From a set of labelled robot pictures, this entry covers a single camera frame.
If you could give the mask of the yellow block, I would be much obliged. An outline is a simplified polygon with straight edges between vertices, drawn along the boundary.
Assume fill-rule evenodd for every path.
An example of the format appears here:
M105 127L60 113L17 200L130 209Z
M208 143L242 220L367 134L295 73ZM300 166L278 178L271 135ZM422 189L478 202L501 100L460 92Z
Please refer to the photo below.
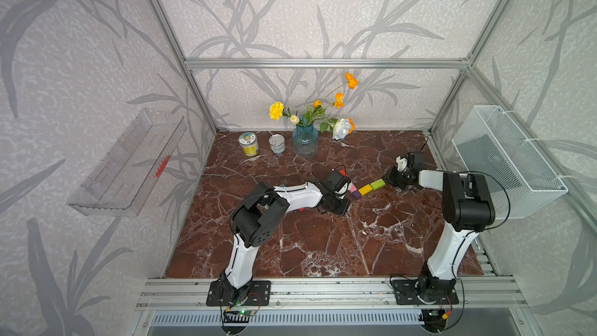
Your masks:
M371 191L373 191L373 187L372 187L370 184L367 184L367 185L365 185L364 187L362 187L362 188L359 188L359 194L360 194L361 196L365 196L365 195L367 195L368 193L370 193Z

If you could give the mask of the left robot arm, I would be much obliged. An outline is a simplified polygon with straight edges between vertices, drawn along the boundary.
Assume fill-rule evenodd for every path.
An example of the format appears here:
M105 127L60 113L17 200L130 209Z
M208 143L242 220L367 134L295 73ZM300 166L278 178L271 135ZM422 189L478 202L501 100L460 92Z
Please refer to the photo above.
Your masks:
M343 216L350 204L346 199L350 186L350 178L338 170L323 180L290 187L259 183L231 215L233 251L221 274L222 292L236 302L244 299L253 281L259 247L274 234L285 215L305 208L321 208Z

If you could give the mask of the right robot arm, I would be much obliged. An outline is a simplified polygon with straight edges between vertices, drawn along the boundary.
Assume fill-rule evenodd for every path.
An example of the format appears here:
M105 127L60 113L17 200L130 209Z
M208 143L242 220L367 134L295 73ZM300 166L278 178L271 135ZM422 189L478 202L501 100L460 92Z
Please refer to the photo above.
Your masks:
M431 188L442 193L445 221L434 253L424 263L416 279L391 280L396 302L436 304L458 302L455 291L457 272L469 246L486 227L494 223L495 210L486 177L427 170L424 154L412 152L397 157L396 164L382 178L388 185Z

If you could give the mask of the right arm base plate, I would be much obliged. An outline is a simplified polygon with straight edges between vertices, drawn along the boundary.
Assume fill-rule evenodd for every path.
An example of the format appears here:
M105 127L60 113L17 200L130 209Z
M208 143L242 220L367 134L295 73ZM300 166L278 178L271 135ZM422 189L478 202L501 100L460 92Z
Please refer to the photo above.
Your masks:
M454 284L439 288L421 284L418 279L399 278L390 280L397 305L450 306L460 303Z

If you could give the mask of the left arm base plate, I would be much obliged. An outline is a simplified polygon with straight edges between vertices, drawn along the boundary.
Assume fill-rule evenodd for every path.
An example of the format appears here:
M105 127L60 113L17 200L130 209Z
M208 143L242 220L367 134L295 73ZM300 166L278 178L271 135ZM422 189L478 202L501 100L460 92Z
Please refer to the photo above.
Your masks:
M249 281L236 289L226 279L211 283L207 306L267 306L271 295L271 281Z

